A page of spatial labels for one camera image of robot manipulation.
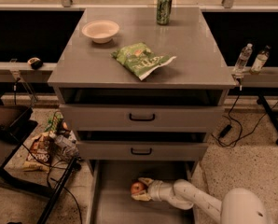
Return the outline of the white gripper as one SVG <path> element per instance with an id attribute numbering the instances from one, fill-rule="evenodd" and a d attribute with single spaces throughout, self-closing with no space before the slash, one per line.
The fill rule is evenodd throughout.
<path id="1" fill-rule="evenodd" d="M 170 203 L 173 200 L 174 186 L 172 183 L 154 180 L 148 177 L 139 177 L 138 181 L 148 186 L 147 192 L 136 193 L 132 198 L 136 201 L 149 202 L 151 199 L 158 202 Z"/>

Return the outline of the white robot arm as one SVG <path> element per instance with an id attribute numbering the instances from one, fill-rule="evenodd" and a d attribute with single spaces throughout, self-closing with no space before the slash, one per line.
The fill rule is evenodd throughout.
<path id="1" fill-rule="evenodd" d="M 136 201 L 167 202 L 181 210 L 197 205 L 217 224 L 273 224 L 263 202 L 248 189 L 232 189 L 220 201 L 185 179 L 168 183 L 139 177 L 131 185 L 131 195 Z"/>

